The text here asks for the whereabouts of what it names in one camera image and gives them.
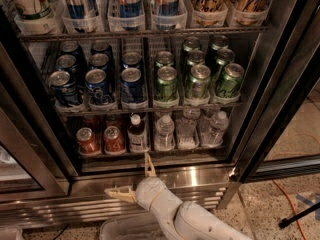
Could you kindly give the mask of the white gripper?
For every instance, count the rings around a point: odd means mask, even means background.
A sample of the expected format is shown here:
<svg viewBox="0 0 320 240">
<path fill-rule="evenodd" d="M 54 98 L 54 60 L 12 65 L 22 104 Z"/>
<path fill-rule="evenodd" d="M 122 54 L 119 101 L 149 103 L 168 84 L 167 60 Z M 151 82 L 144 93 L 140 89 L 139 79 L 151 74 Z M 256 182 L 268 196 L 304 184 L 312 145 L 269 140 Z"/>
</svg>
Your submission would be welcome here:
<svg viewBox="0 0 320 240">
<path fill-rule="evenodd" d="M 145 153 L 145 176 L 137 186 L 136 194 L 131 186 L 113 187 L 104 190 L 110 198 L 139 206 L 152 214 L 170 214 L 174 211 L 174 195 L 166 185 L 156 177 L 151 157 Z"/>
</svg>

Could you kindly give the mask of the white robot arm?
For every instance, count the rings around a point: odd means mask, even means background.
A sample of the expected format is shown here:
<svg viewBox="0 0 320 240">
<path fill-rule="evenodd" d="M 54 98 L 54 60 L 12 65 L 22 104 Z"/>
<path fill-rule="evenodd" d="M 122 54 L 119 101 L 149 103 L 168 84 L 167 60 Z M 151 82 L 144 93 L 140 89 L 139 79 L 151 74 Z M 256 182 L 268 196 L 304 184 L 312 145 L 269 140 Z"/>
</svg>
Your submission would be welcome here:
<svg viewBox="0 0 320 240">
<path fill-rule="evenodd" d="M 168 240 L 251 240 L 224 223 L 202 206 L 182 201 L 156 175 L 148 153 L 145 154 L 145 177 L 133 190 L 130 186 L 107 188 L 111 198 L 137 203 L 153 214 Z"/>
</svg>

